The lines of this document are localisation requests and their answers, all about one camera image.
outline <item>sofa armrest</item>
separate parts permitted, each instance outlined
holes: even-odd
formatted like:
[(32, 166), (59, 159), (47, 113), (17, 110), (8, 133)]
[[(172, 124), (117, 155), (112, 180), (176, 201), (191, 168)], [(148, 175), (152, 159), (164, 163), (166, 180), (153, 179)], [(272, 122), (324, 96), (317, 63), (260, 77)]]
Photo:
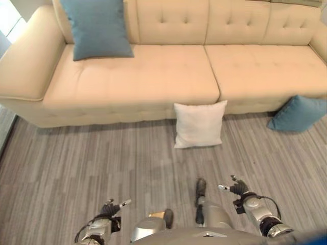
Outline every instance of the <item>sofa armrest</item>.
[(38, 8), (0, 59), (0, 99), (42, 100), (64, 47), (53, 7)]
[(324, 23), (319, 23), (309, 45), (327, 63), (327, 26)]

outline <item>wall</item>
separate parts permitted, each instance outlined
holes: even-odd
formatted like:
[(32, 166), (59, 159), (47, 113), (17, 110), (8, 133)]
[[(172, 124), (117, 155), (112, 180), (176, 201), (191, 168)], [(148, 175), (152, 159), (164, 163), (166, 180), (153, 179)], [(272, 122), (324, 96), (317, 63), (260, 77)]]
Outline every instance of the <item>wall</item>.
[(11, 2), (26, 22), (38, 7), (52, 4), (52, 0), (11, 0)]
[(7, 48), (10, 46), (9, 40), (6, 38), (6, 36), (0, 32), (0, 58), (5, 53)]

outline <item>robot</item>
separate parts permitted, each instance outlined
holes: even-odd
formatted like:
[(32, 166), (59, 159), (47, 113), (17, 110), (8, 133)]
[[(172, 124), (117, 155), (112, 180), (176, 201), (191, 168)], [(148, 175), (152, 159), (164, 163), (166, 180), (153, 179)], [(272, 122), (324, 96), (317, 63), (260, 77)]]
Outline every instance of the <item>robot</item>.
[[(195, 221), (199, 227), (171, 229), (174, 214), (172, 210), (152, 213), (140, 221), (131, 236), (133, 245), (181, 245), (181, 244), (300, 244), (316, 237), (326, 242), (326, 231), (319, 230), (309, 233), (296, 232), (281, 221), (281, 213), (276, 202), (262, 195), (250, 192), (244, 181), (232, 175), (233, 186), (219, 185), (218, 188), (230, 191), (239, 196), (233, 202), (237, 214), (246, 213), (262, 236), (235, 230), (228, 214), (218, 204), (206, 199), (206, 181), (198, 179), (196, 184), (197, 208)], [(267, 208), (262, 199), (270, 199), (277, 208), (277, 216)], [(121, 218), (116, 216), (119, 210), (128, 205), (127, 200), (114, 205), (109, 200), (101, 209), (100, 214), (90, 220), (77, 233), (76, 245), (109, 245), (110, 236), (121, 228)]]

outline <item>silver metal part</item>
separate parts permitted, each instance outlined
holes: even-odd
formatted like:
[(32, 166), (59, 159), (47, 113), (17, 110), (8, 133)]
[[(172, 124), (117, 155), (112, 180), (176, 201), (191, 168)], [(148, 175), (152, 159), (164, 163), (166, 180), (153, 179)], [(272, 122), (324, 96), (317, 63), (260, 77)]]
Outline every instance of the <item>silver metal part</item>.
[(88, 238), (91, 235), (99, 235), (105, 241), (109, 242), (111, 236), (111, 221), (106, 218), (96, 220), (92, 224), (90, 224), (90, 226), (86, 227), (83, 232), (84, 233), (81, 234), (82, 239), (79, 244), (98, 245), (99, 244), (98, 242)]
[(285, 224), (278, 224), (273, 226), (269, 232), (268, 232), (268, 237), (277, 237), (280, 236), (282, 234), (286, 234), (293, 231), (293, 229), (291, 229), (289, 226), (285, 225)]
[(123, 203), (120, 203), (119, 206), (120, 206), (120, 208), (122, 208), (122, 207), (130, 204), (131, 202), (132, 202), (132, 200), (128, 199), (128, 200), (124, 201)]
[(253, 245), (266, 237), (225, 228), (180, 228), (165, 230), (133, 242), (133, 245)]
[(200, 197), (198, 204), (202, 205), (203, 227), (232, 228), (229, 215), (218, 204), (207, 201), (205, 197)]
[(218, 185), (218, 189), (220, 190), (229, 190), (229, 186), (225, 186), (225, 185)]
[(244, 210), (252, 223), (260, 230), (260, 223), (266, 217), (274, 217), (262, 200), (249, 197), (244, 202)]
[(166, 229), (166, 222), (159, 217), (147, 217), (139, 222), (132, 233), (131, 241), (140, 240)]

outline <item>pillow on floor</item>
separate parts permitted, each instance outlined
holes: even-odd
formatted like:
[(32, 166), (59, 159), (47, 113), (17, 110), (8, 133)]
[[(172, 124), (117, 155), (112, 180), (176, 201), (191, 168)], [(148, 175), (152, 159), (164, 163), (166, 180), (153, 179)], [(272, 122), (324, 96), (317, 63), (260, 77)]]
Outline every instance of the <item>pillow on floor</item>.
[(327, 101), (297, 95), (270, 120), (267, 127), (273, 130), (304, 131), (327, 113)]
[(221, 144), (220, 132), (227, 101), (214, 105), (174, 104), (177, 115), (175, 148)]
[(74, 61), (90, 57), (134, 57), (123, 0), (61, 0), (74, 38)]

